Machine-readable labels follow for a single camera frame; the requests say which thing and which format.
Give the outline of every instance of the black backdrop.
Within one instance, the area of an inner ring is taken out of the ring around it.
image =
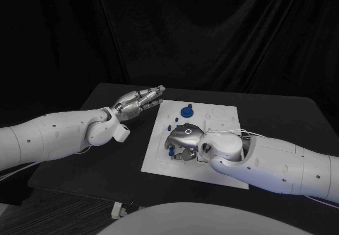
[[[339,1],[1,5],[0,127],[79,109],[95,85],[109,82],[307,96],[339,129]],[[1,182],[3,202],[27,196],[33,170]]]

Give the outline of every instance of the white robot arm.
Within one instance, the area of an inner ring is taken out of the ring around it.
[[[179,126],[166,146],[184,147],[173,158],[192,160],[196,153],[212,168],[242,182],[281,194],[307,195],[339,203],[339,157],[259,136],[207,131],[192,124]],[[241,160],[241,149],[246,153]]]
[[[163,100],[164,87],[132,91],[111,108],[46,114],[26,123],[0,128],[0,171],[30,162],[63,158],[114,137],[124,142],[130,130],[119,122],[132,119]]]

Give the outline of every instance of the blue cap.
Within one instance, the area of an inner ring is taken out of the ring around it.
[[[192,104],[189,104],[189,107],[181,109],[180,114],[184,118],[190,118],[193,116]]]
[[[170,155],[170,156],[174,155],[174,149],[173,149],[173,147],[168,148],[168,155]]]

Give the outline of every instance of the white cable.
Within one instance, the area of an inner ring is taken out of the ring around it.
[[[330,205],[329,203],[321,202],[321,201],[316,200],[314,198],[311,198],[311,197],[308,197],[308,196],[306,196],[306,197],[307,197],[308,199],[311,199],[313,201],[320,202],[321,204],[324,204],[324,205],[327,205],[327,206],[334,207],[336,209],[339,209],[339,207],[336,207],[334,205]]]
[[[245,132],[246,134],[254,134],[254,135],[256,135],[256,136],[265,137],[265,136],[262,136],[262,135],[259,135],[259,134],[256,134],[256,133],[248,132],[245,129],[235,129],[235,130],[228,130],[228,131],[216,131],[216,130],[207,129],[207,131],[206,131],[205,133],[207,133],[209,131],[215,131],[215,132],[219,132],[219,133],[220,133],[220,132],[239,131],[239,132]]]
[[[89,148],[91,148],[91,146],[88,146],[86,151],[89,150]],[[86,152],[86,151],[85,151],[85,152]],[[79,152],[79,153],[73,153],[73,154],[82,154],[82,153],[85,153],[85,152]]]
[[[33,166],[33,165],[36,165],[36,164],[39,164],[39,163],[40,163],[40,162],[34,162],[34,163],[31,163],[30,165],[24,166],[21,169],[16,170],[14,172],[11,172],[11,173],[8,173],[8,174],[0,176],[0,181],[4,180],[7,177],[10,177],[10,176],[11,176],[14,173],[17,173],[20,170],[29,168],[30,166]]]

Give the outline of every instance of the black table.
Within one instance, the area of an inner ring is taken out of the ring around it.
[[[148,87],[101,83],[82,110],[111,106],[118,97]],[[318,153],[339,155],[339,138],[316,103],[303,97],[167,89],[163,99],[236,106],[243,129]],[[170,202],[216,204],[271,217],[313,234],[336,232],[339,210],[303,196],[281,195],[141,172],[158,107],[124,122],[131,134],[80,155],[43,162],[29,186],[105,198],[138,206]]]

